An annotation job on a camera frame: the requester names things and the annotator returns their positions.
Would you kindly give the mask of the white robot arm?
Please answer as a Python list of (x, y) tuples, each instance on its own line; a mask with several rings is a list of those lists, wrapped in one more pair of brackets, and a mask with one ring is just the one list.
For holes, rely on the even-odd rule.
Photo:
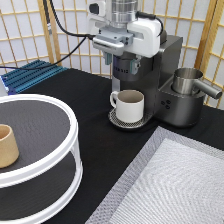
[(131, 53), (129, 72), (135, 75), (143, 57), (154, 57), (160, 47), (162, 21), (154, 14), (140, 11), (141, 0), (95, 0), (88, 5), (88, 28), (92, 45), (101, 50), (105, 64), (113, 57)]

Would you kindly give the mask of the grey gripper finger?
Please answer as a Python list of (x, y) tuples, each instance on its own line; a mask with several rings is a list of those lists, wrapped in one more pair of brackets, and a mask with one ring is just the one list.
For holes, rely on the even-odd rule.
[(110, 65), (112, 63), (112, 54), (103, 51), (103, 57), (105, 59), (105, 64)]
[(138, 69), (141, 66), (141, 57), (136, 57), (130, 61), (130, 73), (136, 75), (138, 73)]

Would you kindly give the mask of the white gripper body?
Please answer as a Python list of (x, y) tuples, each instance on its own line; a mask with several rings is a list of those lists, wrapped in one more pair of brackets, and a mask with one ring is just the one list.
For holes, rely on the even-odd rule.
[(140, 1), (92, 1), (88, 5), (88, 32), (94, 38), (103, 27), (126, 29), (133, 34), (133, 43), (124, 52), (151, 58), (159, 50), (162, 23), (140, 9)]

